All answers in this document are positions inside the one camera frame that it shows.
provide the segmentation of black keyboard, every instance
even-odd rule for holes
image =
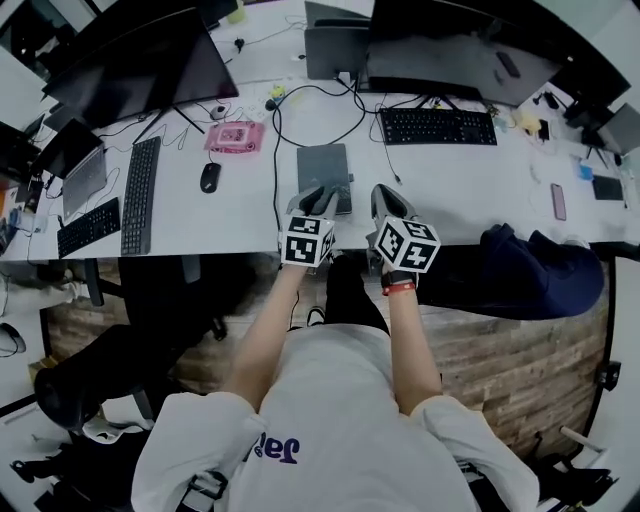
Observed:
[[[496,146],[496,133],[489,114],[467,110],[380,110],[385,143],[480,144]]]
[[[151,250],[151,212],[156,182],[160,137],[133,146],[122,214],[123,256],[149,254]]]
[[[114,197],[58,231],[58,256],[64,258],[117,231],[120,231],[120,205]]]

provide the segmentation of monitor stand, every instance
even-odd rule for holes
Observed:
[[[189,119],[189,117],[187,117],[187,115],[182,112],[182,110],[180,110],[178,107],[176,107],[175,105],[172,107],[167,107],[167,108],[163,108],[158,115],[154,118],[153,121],[151,121],[149,123],[149,126],[147,126],[144,130],[142,130],[142,133],[140,133],[140,135],[138,135],[136,137],[136,140],[133,141],[133,144],[136,144],[140,138],[147,133],[166,113],[167,111],[172,108],[173,110],[175,110],[178,114],[180,114],[182,117],[184,117],[191,126],[193,126],[196,130],[198,130],[202,135],[204,135],[204,130],[202,128],[200,128],[196,123],[194,123],[191,119]]]

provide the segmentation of floor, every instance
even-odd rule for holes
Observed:
[[[189,349],[173,375],[190,389],[206,393],[217,389],[228,369],[236,343],[260,310],[275,274],[267,255],[254,262],[258,281],[236,315],[226,319],[223,342],[211,335]],[[116,262],[100,264],[103,278],[117,282]],[[292,325],[304,325],[311,306],[324,303],[325,274],[307,276]],[[422,318],[445,392],[482,411],[494,432],[519,456],[544,438],[540,454],[570,453],[576,445],[560,435],[566,425],[582,432],[595,394],[594,372],[602,360],[608,315],[608,269],[605,289],[587,313],[550,321],[521,322],[456,310],[421,306]],[[365,286],[388,321],[386,299],[377,278],[365,277]],[[124,302],[105,296],[105,306],[88,300],[49,310],[51,345],[58,357],[69,357],[95,339],[106,327],[128,323]]]

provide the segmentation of red wristband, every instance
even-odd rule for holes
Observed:
[[[386,297],[387,295],[391,295],[392,293],[406,292],[407,290],[415,289],[416,285],[413,283],[392,284],[391,286],[385,286],[382,288],[382,295]]]

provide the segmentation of white desk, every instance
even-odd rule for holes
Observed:
[[[334,2],[350,7],[351,2]],[[372,2],[357,2],[356,10],[367,13]],[[232,42],[242,37],[246,42],[260,39],[288,26],[285,16],[302,15],[301,1],[279,2],[247,7],[248,19],[239,25],[223,24],[212,32],[219,41],[218,48],[224,59],[233,57],[229,70],[238,84],[240,97],[230,100],[232,111],[259,101],[264,103],[274,83],[287,90],[308,83],[306,65],[294,61],[293,56],[304,53],[303,32],[289,30],[261,43],[246,46],[238,54]],[[300,18],[288,18],[296,21]],[[334,82],[314,82],[331,91],[340,91]],[[386,104],[409,96],[389,96]],[[382,95],[363,96],[369,110]],[[552,111],[541,105],[542,117],[549,119]],[[471,105],[459,102],[460,106]],[[215,102],[203,103],[208,108]],[[186,107],[185,112],[195,120],[207,120],[207,114],[197,105]],[[501,107],[508,116],[508,109]],[[318,145],[344,133],[360,118],[352,95],[333,98],[318,91],[304,90],[289,98],[283,106],[284,133],[294,140]],[[529,237],[536,229],[556,241],[569,235],[578,235],[588,241],[626,240],[640,242],[640,208],[634,201],[630,208],[621,202],[596,201],[591,184],[581,181],[576,174],[571,154],[584,156],[586,148],[552,140],[545,146],[526,137],[518,129],[506,133],[496,129],[498,146],[420,145],[391,146],[389,156],[403,186],[396,184],[385,155],[383,144],[369,140],[369,126],[373,119],[367,115],[360,127],[343,141],[347,147],[349,171],[355,181],[351,185],[353,213],[338,218],[336,238],[338,248],[365,248],[365,235],[370,233],[370,195],[378,183],[395,188],[425,221],[432,224],[443,243],[478,243],[484,230],[494,223],[509,223],[521,237]],[[102,130],[115,133],[131,120]],[[187,123],[175,112],[160,123],[167,123],[166,142],[170,142]],[[260,153],[247,155],[214,155],[222,164],[218,190],[210,195],[199,188],[200,174],[208,163],[203,150],[205,136],[191,128],[182,151],[178,144],[160,151],[155,185],[152,219],[151,255],[206,254],[259,252],[277,250],[277,232],[273,209],[273,149],[277,135],[267,119],[266,133]],[[561,122],[552,123],[552,134],[565,130]],[[146,126],[132,126],[120,135],[105,139],[107,146],[126,150]],[[207,130],[210,124],[201,124]],[[373,136],[380,138],[377,126]],[[113,191],[103,199],[98,192],[88,202],[88,209],[100,199],[106,202],[119,197],[121,208],[131,153],[116,149],[107,152],[107,172],[112,172],[107,188]],[[598,162],[595,151],[592,161]],[[279,206],[281,215],[291,197],[298,192],[296,148],[282,142],[278,152]],[[617,171],[606,171],[615,176]],[[557,183],[564,190],[567,221],[554,218],[550,184]],[[50,194],[55,195],[59,183],[54,183]],[[41,199],[38,214],[56,214],[62,211],[62,199],[55,204]],[[34,234],[29,247],[30,260],[56,259],[55,217],[49,217],[46,233]],[[29,239],[18,233],[2,259],[24,260]],[[120,233],[110,235],[70,258],[117,257],[120,255]]]

